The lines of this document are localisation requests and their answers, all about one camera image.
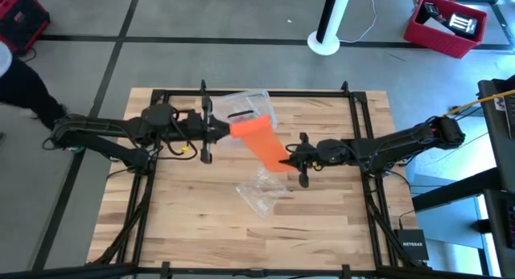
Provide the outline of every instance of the person's leg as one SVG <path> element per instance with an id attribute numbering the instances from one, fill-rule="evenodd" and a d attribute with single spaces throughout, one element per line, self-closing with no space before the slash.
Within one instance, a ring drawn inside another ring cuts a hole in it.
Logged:
<path id="1" fill-rule="evenodd" d="M 0 78 L 0 102 L 31 109 L 50 130 L 56 119 L 66 115 L 38 73 L 17 58 L 13 58 L 9 70 Z"/>

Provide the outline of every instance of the white pole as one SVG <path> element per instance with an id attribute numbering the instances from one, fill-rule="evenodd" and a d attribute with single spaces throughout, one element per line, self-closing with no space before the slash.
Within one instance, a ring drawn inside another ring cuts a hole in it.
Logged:
<path id="1" fill-rule="evenodd" d="M 326 0 L 320 18 L 319 29 L 307 38 L 307 45 L 319 55 L 332 55 L 340 48 L 340 40 L 336 36 L 344 17 L 348 0 Z"/>

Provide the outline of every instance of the butcher block tabletop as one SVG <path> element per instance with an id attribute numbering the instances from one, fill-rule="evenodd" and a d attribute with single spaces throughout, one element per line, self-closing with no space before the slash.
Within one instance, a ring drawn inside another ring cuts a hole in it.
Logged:
<path id="1" fill-rule="evenodd" d="M 153 90 L 133 88 L 124 119 L 140 116 Z M 375 137 L 392 133 L 386 92 L 367 92 L 367 97 Z M 278 118 L 276 134 L 284 145 L 299 143 L 301 132 L 309 135 L 313 145 L 327 138 L 354 138 L 347 98 L 270 99 Z M 172 96 L 170 104 L 201 112 L 199 96 Z M 118 143 L 130 146 L 126 139 Z M 180 150 L 184 143 L 172 145 Z M 160 156 L 171 153 L 165 147 Z M 307 189 L 299 185 L 296 173 L 275 174 L 290 192 L 262 219 L 236 190 L 239 183 L 256 178 L 260 162 L 242 144 L 233 142 L 213 145 L 212 157 L 211 165 L 203 164 L 200 156 L 191 161 L 158 161 L 140 266 L 160 267 L 169 261 L 172 268 L 333 270 L 350 265 L 352 270 L 375 269 L 358 167 L 309 171 Z M 114 163 L 110 171 L 124 168 Z M 404 174 L 403 169 L 395 170 Z M 122 229 L 133 177 L 125 172 L 107 181 L 88 261 L 97 259 Z M 392 228 L 397 228 L 398 217 L 413 210 L 409 187 L 397 176 L 386 177 L 384 182 Z M 417 227 L 413 213 L 404 215 L 402 223 L 404 228 Z M 132 257 L 134 233 L 127 260 Z M 388 264 L 380 228 L 378 234 L 383 263 Z"/>

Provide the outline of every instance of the person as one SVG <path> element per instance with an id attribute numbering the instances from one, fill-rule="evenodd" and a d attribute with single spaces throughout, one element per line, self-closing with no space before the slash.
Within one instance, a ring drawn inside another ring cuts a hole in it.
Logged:
<path id="1" fill-rule="evenodd" d="M 50 95 L 38 73 L 0 41 L 0 103 L 30 109 L 49 130 L 66 109 Z"/>

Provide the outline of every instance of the orange cloth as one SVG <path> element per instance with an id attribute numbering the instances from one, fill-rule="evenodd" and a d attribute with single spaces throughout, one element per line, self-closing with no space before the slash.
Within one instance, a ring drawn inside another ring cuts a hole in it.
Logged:
<path id="1" fill-rule="evenodd" d="M 245 145 L 263 162 L 271 172 L 295 170 L 293 166 L 280 163 L 290 155 L 284 150 L 270 123 L 270 116 L 231 124 L 231 135 L 241 138 Z"/>

